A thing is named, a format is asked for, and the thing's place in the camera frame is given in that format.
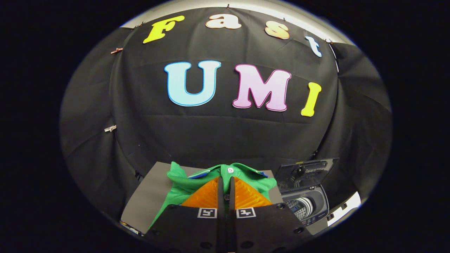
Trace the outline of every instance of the foam letter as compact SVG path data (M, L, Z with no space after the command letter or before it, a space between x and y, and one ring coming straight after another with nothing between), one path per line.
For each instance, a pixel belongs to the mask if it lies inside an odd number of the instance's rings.
M221 66L218 61L202 61L198 67L203 69L203 89L191 94L186 90L186 71L191 68L187 62L171 63L164 68L167 72L167 92L170 100L181 106L206 104L216 92L216 70Z
M288 27L280 24L278 22L275 21L267 21L265 23L265 25L267 26L264 30L266 31L266 33L270 36L273 37L277 37L283 40L289 39L289 33L287 31L289 31Z
M150 31L150 34L144 40L144 44L163 38L165 36L165 34L162 33L163 30L166 30L166 32L172 30L172 28L175 26L175 21L183 21L184 19L184 16L178 16L154 23L152 25L153 28Z
M310 89L310 93L308 95L308 100L306 101L305 108L301 110L301 114L303 116L312 117L314 115L314 106L317 101L317 96L319 92L322 90L322 87L315 82L310 82L308 84Z
M319 47L319 44L317 44L317 42L314 40L314 38L313 37L309 37L309 36L306 36L305 38L307 40L309 40L311 49L314 52L314 54L319 56L319 57L322 57L322 53L319 52L319 50L317 50L317 48Z
M231 14L216 14L210 16L209 19L212 19L206 22L206 26L209 28L238 29L242 26L239 24L238 17Z
M235 69L239 72L240 78L238 98L233 101L234 107L249 108L252 106L252 103L248 100L248 95L251 92L258 108L262 106L269 95L270 100L265 105L267 109L282 112L288 108L285 104L286 88L288 80L291 79L291 73L277 69L264 83L258 69L253 65L240 64Z

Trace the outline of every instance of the clothespin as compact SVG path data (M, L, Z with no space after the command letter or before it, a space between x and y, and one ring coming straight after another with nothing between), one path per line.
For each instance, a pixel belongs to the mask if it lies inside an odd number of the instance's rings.
M144 24L144 22L142 21L142 23L140 25L137 25L137 26L133 27L131 30L136 29L136 27L141 27L143 24Z
M105 132L112 132L114 129L116 129L117 128L117 125L114 125L114 126L110 126L110 127L108 127L108 128L105 128Z
M123 50L123 48L116 48L116 50L114 50L113 52L111 52L111 54L115 54L115 53L120 52L120 51L122 51L122 50Z

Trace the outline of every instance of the yellow letter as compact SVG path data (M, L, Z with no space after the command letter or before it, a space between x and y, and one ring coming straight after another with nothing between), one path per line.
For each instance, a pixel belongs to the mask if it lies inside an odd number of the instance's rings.
M301 110L301 114L302 116L311 117L314 115L315 102L317 100L319 92L322 90L322 87L320 87L320 85L316 84L315 82L310 82L308 84L308 87L310 89L310 93L308 95L308 100L306 101L305 108Z
M209 28L226 27L228 29L238 29L242 26L241 24L239 24L238 17L231 14L216 14L210 16L209 19L212 19L206 22L206 26Z
M144 40L144 44L163 38L165 36L165 34L162 33L163 30L166 30L166 32L172 30L172 28L175 26L175 21L183 21L184 19L184 16L178 16L154 23L152 25L153 28L150 31L150 34Z
M283 40L289 39L289 33L287 31L289 31L288 27L280 24L278 22L275 21L267 21L265 23L265 25L267 26L264 30L266 31L266 33L270 36L273 37L277 37Z

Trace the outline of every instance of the white wall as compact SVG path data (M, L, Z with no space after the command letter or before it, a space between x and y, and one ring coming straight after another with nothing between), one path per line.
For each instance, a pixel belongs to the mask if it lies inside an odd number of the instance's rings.
M354 45L354 43L338 29L301 8L279 0L173 0L136 16L121 27L133 28L140 25L142 22L152 21L188 9L227 7L228 4L230 8L248 9L271 15L279 19L285 18L287 22L312 32L323 39L331 39L333 42Z

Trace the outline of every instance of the orange letter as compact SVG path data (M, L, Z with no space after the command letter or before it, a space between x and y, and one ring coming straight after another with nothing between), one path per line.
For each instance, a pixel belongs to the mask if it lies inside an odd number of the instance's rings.
M267 21L265 23L267 26L264 30L270 36L277 37L283 40L289 39L289 33L287 32L289 29L287 26L280 24L275 21Z
M172 30L172 28L175 26L175 21L182 21L184 20L184 16L178 16L166 20L162 20L159 22L156 22L152 25L152 30L150 31L150 34L148 37L144 40L144 44L147 42L159 40L165 36L164 33L162 33L163 30L166 30L166 32Z
M238 22L238 17L231 14L216 14L210 16L209 19L212 19L206 22L206 26L209 28L238 29L242 26Z

